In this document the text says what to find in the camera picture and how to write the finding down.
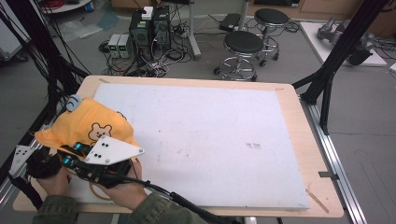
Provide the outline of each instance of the wooden table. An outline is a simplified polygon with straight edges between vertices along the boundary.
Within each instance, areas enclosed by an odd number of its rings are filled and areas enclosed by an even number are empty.
[[[83,81],[78,90],[78,95],[82,98],[93,98],[101,83],[275,91],[289,132],[290,141],[294,148],[296,160],[300,167],[310,208],[306,210],[274,210],[265,208],[205,207],[205,209],[220,216],[230,217],[341,217],[344,214],[332,181],[330,178],[320,177],[318,174],[318,172],[326,172],[327,168],[295,89],[291,85],[195,79],[90,76]],[[33,184],[40,195],[42,195],[42,198],[44,198],[43,189],[35,181],[33,181]],[[13,205],[14,209],[18,211],[35,211],[31,202],[23,193],[18,195]],[[85,203],[78,205],[78,211],[94,213],[130,212],[114,204]]]

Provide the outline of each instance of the sleeve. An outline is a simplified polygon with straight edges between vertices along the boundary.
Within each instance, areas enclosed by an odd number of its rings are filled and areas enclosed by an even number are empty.
[[[129,216],[134,224],[204,224],[197,214],[156,193],[151,193]]]
[[[76,219],[76,200],[66,196],[47,196],[33,217],[33,224],[74,224]]]

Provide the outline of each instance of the stool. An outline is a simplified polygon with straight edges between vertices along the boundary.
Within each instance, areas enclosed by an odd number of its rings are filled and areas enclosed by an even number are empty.
[[[264,58],[260,61],[260,66],[263,67],[267,62],[266,56],[268,52],[273,52],[276,50],[276,54],[274,55],[273,59],[277,60],[277,58],[279,57],[279,45],[271,36],[269,36],[270,29],[283,27],[286,23],[289,22],[289,17],[279,10],[272,8],[262,8],[254,13],[254,20],[258,24],[264,26],[264,29],[262,30],[262,42],[264,43],[264,48],[262,49],[262,52],[264,52],[265,54]],[[270,45],[270,39],[276,44]]]
[[[222,74],[222,78],[231,80],[257,79],[254,65],[247,59],[256,57],[263,48],[262,40],[253,33],[235,31],[224,37],[224,48],[235,56],[224,60],[215,68],[216,75]]]

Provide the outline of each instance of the bear face print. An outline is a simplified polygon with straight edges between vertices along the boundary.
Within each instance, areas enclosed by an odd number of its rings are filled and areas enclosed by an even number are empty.
[[[110,131],[111,131],[110,125],[101,127],[99,123],[94,123],[92,125],[92,130],[88,133],[88,136],[91,138],[91,140],[97,141],[104,134],[111,137]]]

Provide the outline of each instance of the person's hand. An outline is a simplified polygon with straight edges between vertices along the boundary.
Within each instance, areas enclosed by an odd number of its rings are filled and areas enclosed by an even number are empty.
[[[138,159],[132,161],[132,168],[128,173],[129,177],[142,179],[142,164]],[[116,187],[107,189],[102,185],[97,185],[105,194],[107,194],[114,203],[121,207],[135,210],[148,195],[143,187],[136,183],[118,184]]]
[[[45,178],[37,179],[38,184],[47,192],[47,195],[69,196],[69,181],[72,178],[66,168],[61,167],[58,174]]]

